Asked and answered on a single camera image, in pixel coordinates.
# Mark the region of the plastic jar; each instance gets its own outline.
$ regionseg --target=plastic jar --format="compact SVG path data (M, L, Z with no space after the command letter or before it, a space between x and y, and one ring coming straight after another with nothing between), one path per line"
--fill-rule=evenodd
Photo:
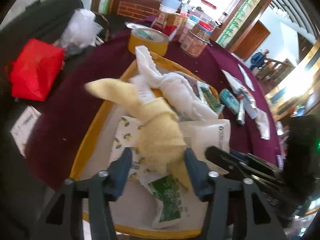
M204 14L200 17L198 23L192 28L192 33L203 40L208 40L215 27L216 24L211 17Z
M190 18L187 20L186 25L181 33L179 42L182 43L184 38L187 36L188 31L192 30L192 28L197 24L197 22L199 21L199 18L191 15Z
M191 57L199 57L208 43L208 41L205 41L195 36L191 31L188 31L187 36L181 44L181 49Z

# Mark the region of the bottle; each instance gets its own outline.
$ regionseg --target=bottle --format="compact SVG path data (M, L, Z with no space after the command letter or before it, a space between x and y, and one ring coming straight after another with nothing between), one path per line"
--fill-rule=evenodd
M226 12L222 12L222 15L220 16L220 18L218 19L218 21L219 21L221 24L223 24L223 23L226 21L227 17L228 17L228 14L227 14Z
M188 31L191 30L199 21L197 16L191 15L189 19L187 19L186 25L181 33L179 42L182 43L184 38L187 36Z

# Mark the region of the plastic bag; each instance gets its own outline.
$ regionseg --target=plastic bag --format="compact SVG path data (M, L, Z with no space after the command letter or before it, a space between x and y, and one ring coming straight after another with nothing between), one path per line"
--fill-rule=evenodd
M103 29L94 21L95 17L92 11L75 10L58 42L58 47L66 51L66 56L79 54L84 48L95 46L95 37Z
M207 147L216 146L225 152L230 151L230 121L216 119L207 121L180 122L179 127L183 133L187 147L191 147L198 160L205 162L211 171L220 174L228 172L206 159L204 153Z

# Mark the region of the person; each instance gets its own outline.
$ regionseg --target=person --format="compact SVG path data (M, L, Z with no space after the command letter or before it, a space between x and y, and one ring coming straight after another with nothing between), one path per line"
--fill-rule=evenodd
M264 60L269 53L269 50L266 49L264 52L257 52L254 54L251 58L251 71L254 70L254 68L260 68L264 64Z

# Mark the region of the round table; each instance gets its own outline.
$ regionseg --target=round table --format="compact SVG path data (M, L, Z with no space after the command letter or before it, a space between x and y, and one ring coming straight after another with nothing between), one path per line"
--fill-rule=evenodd
M42 105L38 119L26 146L27 163L33 173L53 189L58 189L70 174L77 150L92 120L102 104L102 99L89 95L84 84L101 78L119 78L135 59L127 49L130 30L119 33L107 43L96 47L76 70L58 87ZM211 42L198 58L186 55L177 41L169 44L165 58L187 68L219 93L232 91L221 70L228 71L243 84L244 78L235 57L215 42ZM245 114L245 125L239 127L235 115L225 107L224 118L231 123L230 148L252 153L272 164L280 154L276 127L265 101L259 82L250 69L241 64L252 80L256 91L252 95L257 107L265 111L270 123L270 140L260 138L255 123Z

